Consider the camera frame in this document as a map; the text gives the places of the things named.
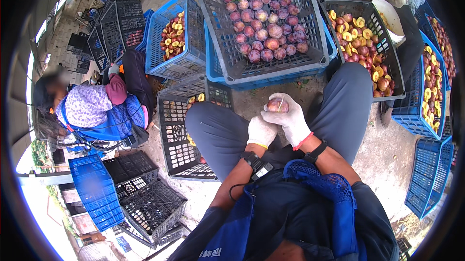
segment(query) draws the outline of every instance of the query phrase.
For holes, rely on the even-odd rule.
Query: shoe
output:
[[[381,124],[384,128],[389,127],[391,123],[391,116],[392,116],[392,107],[389,107],[384,102],[381,102]]]
[[[323,93],[318,92],[315,97],[312,99],[310,103],[310,107],[308,107],[307,115],[305,117],[307,125],[310,125],[313,120],[317,117],[320,109],[321,104],[323,103]]]

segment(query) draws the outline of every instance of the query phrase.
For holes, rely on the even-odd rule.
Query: gloved hand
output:
[[[268,149],[268,146],[270,146],[278,133],[278,126],[265,122],[262,116],[258,115],[250,120],[248,130],[249,140],[247,144],[255,143]]]
[[[273,113],[267,111],[267,106],[263,107],[262,117],[269,123],[281,125],[287,140],[293,146],[294,150],[299,149],[301,142],[312,134],[307,123],[305,122],[302,107],[296,103],[290,95],[283,93],[274,93],[269,99],[283,98],[289,104],[288,113]]]

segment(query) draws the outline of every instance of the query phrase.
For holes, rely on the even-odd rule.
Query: gray pants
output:
[[[372,104],[370,73],[358,63],[347,62],[331,78],[323,96],[321,109],[309,128],[352,165]],[[248,125],[249,121],[231,110],[207,102],[196,103],[186,115],[186,129],[220,181],[239,162],[249,139]],[[262,160],[284,167],[288,161],[304,156],[290,145],[279,145],[275,139]]]

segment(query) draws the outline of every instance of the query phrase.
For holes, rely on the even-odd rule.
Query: woman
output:
[[[74,87],[62,80],[62,72],[41,77],[34,87],[34,105],[44,114],[53,113],[56,120],[84,142],[121,141],[132,147],[147,140],[152,125],[154,98],[145,73],[144,53],[128,50],[123,56],[127,71],[125,82],[119,77],[119,66],[108,69],[107,85]]]

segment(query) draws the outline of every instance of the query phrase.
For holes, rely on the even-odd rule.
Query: sleeve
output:
[[[127,89],[125,82],[116,73],[110,73],[110,83],[105,86],[108,98],[113,105],[124,103],[127,98]]]
[[[361,236],[368,260],[398,260],[399,248],[380,200],[363,182],[352,185],[357,201],[355,233]]]
[[[221,228],[228,212],[220,207],[210,207],[200,223],[171,254],[168,261],[194,261],[199,258],[208,242]]]

